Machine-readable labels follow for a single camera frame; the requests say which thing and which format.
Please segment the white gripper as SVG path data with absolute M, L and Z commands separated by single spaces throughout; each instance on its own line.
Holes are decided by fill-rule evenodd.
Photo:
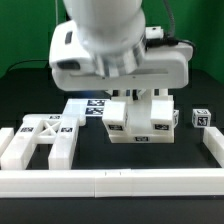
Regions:
M 188 62 L 192 56 L 193 47 L 186 43 L 147 50 L 138 44 L 124 56 L 117 55 L 117 64 L 91 56 L 94 73 L 72 75 L 51 69 L 55 84 L 63 91 L 177 89 L 188 84 Z

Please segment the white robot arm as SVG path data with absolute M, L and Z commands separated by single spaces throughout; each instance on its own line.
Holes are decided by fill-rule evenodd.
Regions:
M 142 0 L 63 0 L 49 64 L 64 91 L 172 89 L 188 84 L 193 47 L 148 27 Z

